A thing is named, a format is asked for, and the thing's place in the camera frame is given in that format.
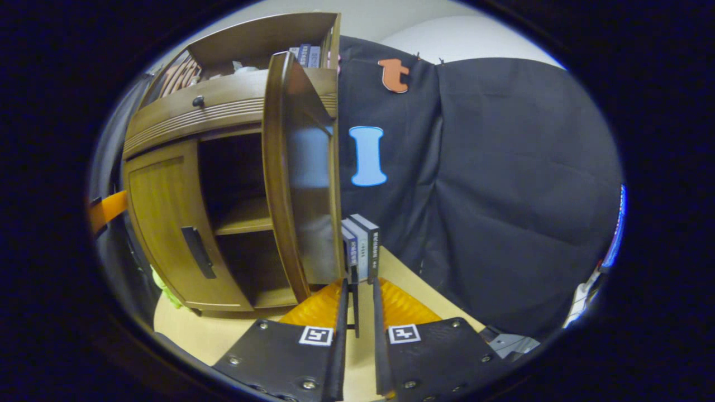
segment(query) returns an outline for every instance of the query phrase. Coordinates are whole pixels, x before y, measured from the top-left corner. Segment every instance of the wooden cabinet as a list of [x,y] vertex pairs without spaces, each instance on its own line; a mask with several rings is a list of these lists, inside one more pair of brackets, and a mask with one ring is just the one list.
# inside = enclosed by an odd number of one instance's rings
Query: wooden cabinet
[[[310,37],[276,28],[311,19],[319,24]],[[333,135],[339,21],[287,14],[250,21],[250,38],[240,34],[244,24],[203,38],[187,51],[205,68],[265,58],[265,69],[145,99],[133,116],[124,144],[129,215],[154,269],[186,306],[294,305],[310,285],[343,276]],[[326,68],[304,69],[285,52],[314,42],[335,49],[334,64],[325,52]]]

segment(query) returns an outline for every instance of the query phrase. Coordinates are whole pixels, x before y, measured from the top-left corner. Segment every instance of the black fabric backdrop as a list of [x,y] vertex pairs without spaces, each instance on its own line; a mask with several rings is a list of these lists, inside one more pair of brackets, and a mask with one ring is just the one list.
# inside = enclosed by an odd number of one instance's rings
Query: black fabric backdrop
[[[588,94],[557,67],[525,59],[434,65],[340,38],[340,187],[344,215],[381,227],[383,245],[485,324],[543,338],[602,259],[623,173]],[[381,59],[409,90],[388,91]],[[376,126],[388,180],[351,183],[355,141]]]

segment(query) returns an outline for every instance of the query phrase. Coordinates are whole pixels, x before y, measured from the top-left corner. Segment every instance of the book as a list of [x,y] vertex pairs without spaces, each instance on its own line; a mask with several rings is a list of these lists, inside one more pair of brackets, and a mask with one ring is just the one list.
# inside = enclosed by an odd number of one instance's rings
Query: book
[[301,44],[298,50],[298,62],[303,67],[308,67],[308,53],[310,52],[310,44]]
[[316,69],[320,67],[320,46],[311,46],[308,53],[308,67]]
[[357,278],[359,281],[368,278],[368,233],[350,219],[342,220],[342,226],[357,237]]
[[350,267],[358,266],[358,237],[350,232],[347,228],[342,227],[342,241],[345,242],[345,263],[347,271],[350,272]]
[[368,233],[368,283],[372,284],[378,277],[380,263],[380,227],[359,214],[352,214],[348,218]]

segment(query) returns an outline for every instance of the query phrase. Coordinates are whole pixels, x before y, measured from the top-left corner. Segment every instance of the blue object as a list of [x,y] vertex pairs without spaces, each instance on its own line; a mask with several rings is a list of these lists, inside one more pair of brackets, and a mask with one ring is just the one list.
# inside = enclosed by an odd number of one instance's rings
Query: blue object
[[618,249],[621,247],[623,239],[623,217],[626,214],[626,186],[621,185],[621,208],[618,211],[618,223],[616,223],[616,234],[613,236],[611,246],[608,248],[606,258],[603,259],[602,267],[610,267],[618,255]]
[[356,186],[381,185],[388,177],[380,168],[380,138],[385,134],[379,127],[352,127],[348,134],[355,139],[357,148],[357,173],[352,176]]

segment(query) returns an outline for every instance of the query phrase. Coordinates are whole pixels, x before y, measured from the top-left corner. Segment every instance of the wooden shelf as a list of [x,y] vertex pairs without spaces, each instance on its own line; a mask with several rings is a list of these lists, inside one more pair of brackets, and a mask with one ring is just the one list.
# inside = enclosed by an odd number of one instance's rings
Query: wooden shelf
[[258,197],[237,203],[220,220],[215,233],[216,235],[236,235],[272,229],[273,222],[271,222],[268,212],[268,203],[265,197]]
[[253,308],[282,307],[286,305],[296,305],[293,290],[290,286],[280,289],[261,290],[256,294]]

